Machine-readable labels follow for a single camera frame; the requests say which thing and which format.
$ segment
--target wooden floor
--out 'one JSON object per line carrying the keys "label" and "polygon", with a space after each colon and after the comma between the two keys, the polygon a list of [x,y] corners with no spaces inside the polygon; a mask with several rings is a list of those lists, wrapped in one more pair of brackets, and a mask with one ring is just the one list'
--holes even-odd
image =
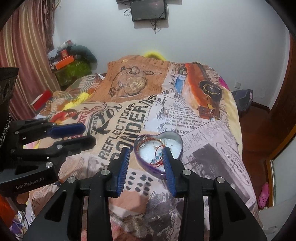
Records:
{"label": "wooden floor", "polygon": [[265,110],[251,106],[240,118],[242,129],[242,160],[250,175],[258,198],[262,185],[268,181],[265,159],[281,143],[281,138]]}

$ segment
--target curtain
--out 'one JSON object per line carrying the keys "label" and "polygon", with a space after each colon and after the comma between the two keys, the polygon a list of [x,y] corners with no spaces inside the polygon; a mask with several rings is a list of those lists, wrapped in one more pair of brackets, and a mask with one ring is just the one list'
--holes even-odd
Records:
{"label": "curtain", "polygon": [[26,0],[0,32],[0,67],[18,67],[9,111],[15,120],[35,116],[30,104],[45,90],[59,90],[47,53],[53,49],[54,0]]}

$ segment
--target electrical outlet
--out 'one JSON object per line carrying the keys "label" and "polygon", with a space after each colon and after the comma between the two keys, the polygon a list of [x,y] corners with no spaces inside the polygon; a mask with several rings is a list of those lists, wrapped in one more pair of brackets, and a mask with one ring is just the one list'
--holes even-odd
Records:
{"label": "electrical outlet", "polygon": [[234,86],[234,87],[235,87],[236,89],[239,89],[240,86],[241,86],[241,83],[240,83],[240,82],[235,82],[235,86]]}

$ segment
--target heart-shaped tin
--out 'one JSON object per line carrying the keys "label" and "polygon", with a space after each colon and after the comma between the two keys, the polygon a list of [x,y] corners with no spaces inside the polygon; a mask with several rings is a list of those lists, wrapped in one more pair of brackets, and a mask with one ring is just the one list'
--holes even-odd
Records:
{"label": "heart-shaped tin", "polygon": [[169,147],[174,159],[180,159],[183,152],[182,138],[173,131],[158,135],[141,135],[134,143],[134,151],[140,166],[153,176],[165,180],[165,170],[161,163],[162,148]]}

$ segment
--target bed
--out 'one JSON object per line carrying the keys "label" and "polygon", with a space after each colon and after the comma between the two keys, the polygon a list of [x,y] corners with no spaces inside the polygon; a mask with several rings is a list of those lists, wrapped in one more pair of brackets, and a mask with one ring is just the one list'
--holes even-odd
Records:
{"label": "bed", "polygon": [[[82,93],[90,97],[80,103]],[[108,64],[105,78],[88,75],[66,91],[55,92],[40,115],[57,124],[84,123],[84,135],[93,135],[97,144],[68,157],[58,182],[30,193],[33,216],[68,177],[93,176],[117,158],[123,146],[132,147],[139,135],[174,131],[183,141],[185,168],[206,178],[225,177],[259,221],[255,193],[241,159],[236,104],[222,77],[207,65],[125,56]],[[45,138],[39,147],[54,141]],[[109,205],[114,240],[178,239],[183,199],[174,199],[165,181],[142,169],[134,152],[124,191],[118,199],[110,198]],[[205,230],[209,230],[206,198],[204,206]],[[86,240],[86,210],[87,199],[82,240]]]}

